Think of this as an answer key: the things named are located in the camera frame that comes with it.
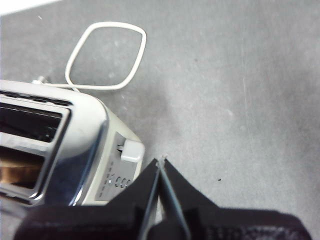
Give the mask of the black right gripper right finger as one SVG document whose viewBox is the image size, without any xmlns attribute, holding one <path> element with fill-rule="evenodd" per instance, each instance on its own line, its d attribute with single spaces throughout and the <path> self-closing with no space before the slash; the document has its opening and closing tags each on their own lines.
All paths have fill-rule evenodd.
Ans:
<svg viewBox="0 0 320 240">
<path fill-rule="evenodd" d="M 167 160 L 162 165 L 162 192 L 178 211 L 152 227 L 154 240 L 310 240 L 291 214 L 263 209 L 223 208 L 193 187 Z"/>
</svg>

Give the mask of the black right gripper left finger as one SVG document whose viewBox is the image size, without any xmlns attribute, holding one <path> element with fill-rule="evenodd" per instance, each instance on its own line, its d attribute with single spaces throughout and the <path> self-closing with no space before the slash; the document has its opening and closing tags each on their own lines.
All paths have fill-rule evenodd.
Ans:
<svg viewBox="0 0 320 240">
<path fill-rule="evenodd" d="M 16 240 L 137 240 L 153 210 L 159 180 L 153 159 L 138 178 L 106 205 L 43 205 L 19 225 Z"/>
</svg>

